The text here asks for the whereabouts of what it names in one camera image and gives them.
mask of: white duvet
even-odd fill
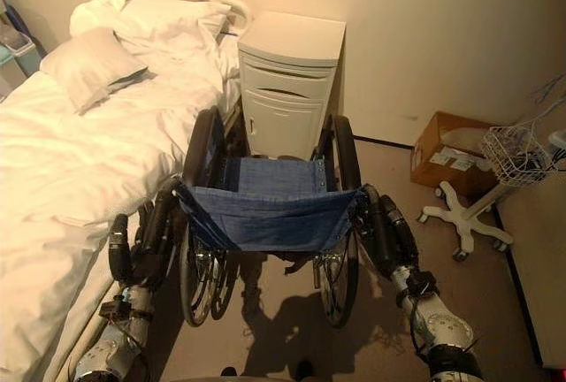
[[[108,3],[117,12],[83,5],[80,23],[123,24],[120,0]],[[85,115],[72,113],[45,73],[0,105],[2,381],[30,380],[57,342],[109,222],[181,169],[198,111],[218,102],[232,75],[197,25],[120,39],[149,74]]]

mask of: cabinet drawer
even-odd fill
[[[244,117],[252,152],[310,159],[317,142],[322,103],[289,102],[284,95],[273,96],[244,92]]]
[[[279,67],[244,58],[243,79],[246,88],[287,92],[306,99],[325,100],[330,95],[334,69],[321,70]]]

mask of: drawer handle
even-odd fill
[[[257,90],[263,90],[264,92],[272,92],[272,93],[282,93],[283,95],[298,96],[304,99],[309,99],[307,96],[301,95],[300,93],[289,92],[288,90],[282,90],[280,88],[258,88]]]
[[[252,64],[248,64],[253,69],[258,70],[262,73],[276,73],[280,75],[286,75],[289,77],[295,77],[296,79],[312,79],[312,80],[321,80],[325,79],[326,75],[314,75],[314,74],[303,74],[303,73],[293,73],[292,71],[283,71],[283,70],[276,70],[274,68],[261,68],[259,66],[255,66]]]

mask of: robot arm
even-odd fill
[[[371,186],[363,244],[372,263],[397,289],[397,305],[410,322],[417,356],[429,367],[432,382],[479,382],[481,370],[471,351],[471,327],[448,310],[436,280],[418,268],[418,251],[409,225],[394,202]],[[418,346],[417,335],[423,340]]]
[[[155,208],[147,202],[139,209],[140,230],[133,250],[127,243],[127,216],[116,216],[110,230],[109,262],[114,280],[123,287],[121,295],[105,302],[99,315],[108,319],[97,343],[77,363],[73,382],[121,382],[136,356],[144,361],[143,348],[153,316],[152,297],[161,286],[175,256],[172,228],[178,201],[173,179],[159,191]],[[149,380],[149,366],[146,380]]]

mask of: wheelchair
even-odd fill
[[[242,250],[293,262],[286,273],[311,261],[325,314],[332,326],[342,327],[356,298],[358,234],[352,221],[359,219],[363,197],[348,119],[327,119],[309,162],[235,156],[225,138],[218,111],[202,111],[173,189],[188,216],[180,247],[185,319],[198,326],[209,313],[222,317],[237,271],[232,255]]]

